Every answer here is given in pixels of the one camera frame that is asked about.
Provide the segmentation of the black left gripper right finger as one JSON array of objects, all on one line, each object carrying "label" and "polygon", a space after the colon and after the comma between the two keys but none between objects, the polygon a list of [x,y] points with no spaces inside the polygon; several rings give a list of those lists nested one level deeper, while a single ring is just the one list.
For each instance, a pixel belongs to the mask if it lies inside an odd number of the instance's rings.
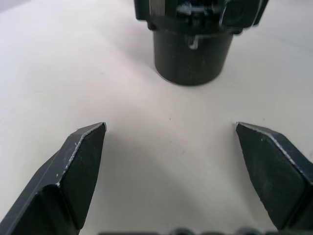
[{"label": "black left gripper right finger", "polygon": [[278,230],[312,231],[313,164],[283,134],[239,122],[250,181]]}]

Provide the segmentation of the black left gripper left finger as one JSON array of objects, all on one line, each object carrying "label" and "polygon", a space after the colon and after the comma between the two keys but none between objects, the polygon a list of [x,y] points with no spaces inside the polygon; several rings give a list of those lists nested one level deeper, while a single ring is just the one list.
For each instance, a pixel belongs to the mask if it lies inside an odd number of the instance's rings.
[{"label": "black left gripper left finger", "polygon": [[2,235],[77,235],[97,183],[107,127],[70,134],[33,175],[0,223]]}]

